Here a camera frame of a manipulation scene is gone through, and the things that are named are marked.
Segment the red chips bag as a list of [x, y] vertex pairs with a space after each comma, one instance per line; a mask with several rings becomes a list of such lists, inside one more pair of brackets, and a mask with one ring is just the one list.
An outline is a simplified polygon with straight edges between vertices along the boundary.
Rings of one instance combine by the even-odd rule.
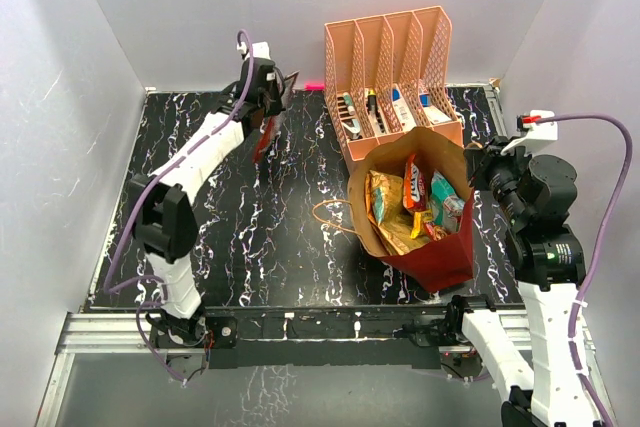
[[281, 112], [279, 115], [272, 116], [267, 119], [264, 130], [254, 151], [253, 162], [255, 164], [259, 164], [261, 162], [262, 158], [279, 135], [284, 119], [283, 115], [284, 113]]

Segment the teal snack bag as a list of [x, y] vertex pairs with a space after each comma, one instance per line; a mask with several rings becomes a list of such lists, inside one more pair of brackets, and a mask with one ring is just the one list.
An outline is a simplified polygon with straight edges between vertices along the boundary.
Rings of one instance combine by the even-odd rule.
[[459, 231], [465, 202], [458, 197], [448, 180], [438, 171], [431, 178], [430, 206], [434, 223], [447, 233]]

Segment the Fox's fruits candy bag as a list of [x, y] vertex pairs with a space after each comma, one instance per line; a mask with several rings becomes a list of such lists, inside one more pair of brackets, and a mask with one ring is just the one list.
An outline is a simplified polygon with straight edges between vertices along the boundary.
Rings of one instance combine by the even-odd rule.
[[403, 206], [410, 213], [423, 212], [428, 207], [426, 179], [411, 154], [405, 164], [403, 179]]

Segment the red brown paper bag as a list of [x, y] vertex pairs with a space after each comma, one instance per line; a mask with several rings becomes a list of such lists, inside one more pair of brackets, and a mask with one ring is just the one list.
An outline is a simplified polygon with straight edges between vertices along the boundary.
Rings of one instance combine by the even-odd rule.
[[425, 127], [374, 148], [351, 172], [349, 232], [374, 259], [438, 292], [473, 276], [473, 191], [463, 149]]

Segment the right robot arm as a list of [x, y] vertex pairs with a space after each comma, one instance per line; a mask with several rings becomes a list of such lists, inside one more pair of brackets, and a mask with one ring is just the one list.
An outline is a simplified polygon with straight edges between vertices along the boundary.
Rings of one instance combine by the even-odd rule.
[[524, 359], [485, 296], [456, 296], [447, 335], [470, 343], [500, 395], [505, 426], [607, 426], [589, 386], [577, 295], [586, 281], [583, 248], [567, 224], [577, 198], [574, 167], [534, 156], [496, 137], [464, 151], [471, 187], [490, 192], [509, 223], [507, 257], [524, 302], [531, 358]]

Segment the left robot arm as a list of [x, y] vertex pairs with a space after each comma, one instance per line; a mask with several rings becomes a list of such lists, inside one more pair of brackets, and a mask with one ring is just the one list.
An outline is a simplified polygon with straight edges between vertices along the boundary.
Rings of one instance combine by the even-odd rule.
[[131, 235], [160, 280], [160, 316], [150, 324], [173, 342], [196, 346], [206, 337], [206, 314], [193, 277], [191, 252], [200, 225], [194, 201], [211, 174], [255, 130], [261, 159], [279, 134], [298, 72], [272, 60], [244, 65], [239, 80], [214, 97], [202, 125], [176, 154], [149, 175], [129, 182]]

